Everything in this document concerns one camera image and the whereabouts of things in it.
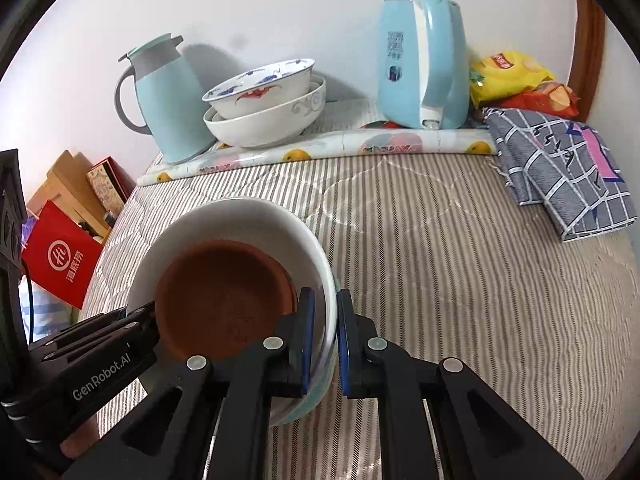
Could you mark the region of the person's left hand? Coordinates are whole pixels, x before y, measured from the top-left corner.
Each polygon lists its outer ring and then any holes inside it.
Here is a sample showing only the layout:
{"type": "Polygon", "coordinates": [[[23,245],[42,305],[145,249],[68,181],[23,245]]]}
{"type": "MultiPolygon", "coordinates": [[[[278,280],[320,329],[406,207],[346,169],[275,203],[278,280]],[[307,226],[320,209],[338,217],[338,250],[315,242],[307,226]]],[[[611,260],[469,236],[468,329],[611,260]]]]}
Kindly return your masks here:
{"type": "Polygon", "coordinates": [[[66,457],[78,458],[87,452],[99,438],[98,422],[96,415],[93,415],[60,444],[60,449],[66,457]]]}

